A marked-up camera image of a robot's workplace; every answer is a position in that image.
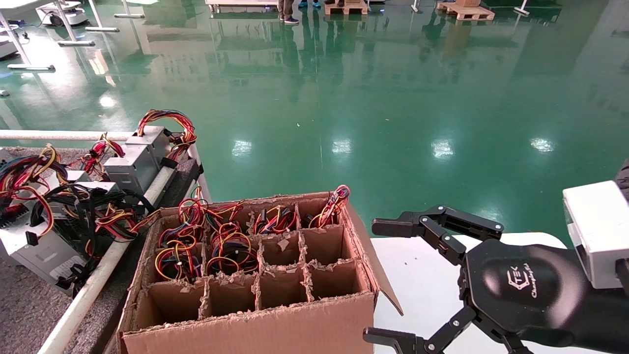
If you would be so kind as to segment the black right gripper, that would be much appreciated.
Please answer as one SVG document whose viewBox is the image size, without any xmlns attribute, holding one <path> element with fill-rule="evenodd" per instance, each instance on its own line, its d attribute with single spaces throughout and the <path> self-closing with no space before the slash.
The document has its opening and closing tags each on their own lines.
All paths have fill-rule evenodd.
<svg viewBox="0 0 629 354">
<path fill-rule="evenodd" d="M 498 241 L 503 230 L 503 224 L 444 205 L 374 219 L 374 235 L 420 237 L 448 262 L 462 265 L 462 299 L 472 306 L 460 309 L 429 339 L 367 327 L 363 340 L 398 354 L 442 354 L 474 324 L 509 354 L 530 353 L 521 340 L 628 352 L 628 296 L 622 289 L 594 288 L 573 250 L 505 244 Z M 451 231 L 483 242 L 466 254 Z"/>
</svg>

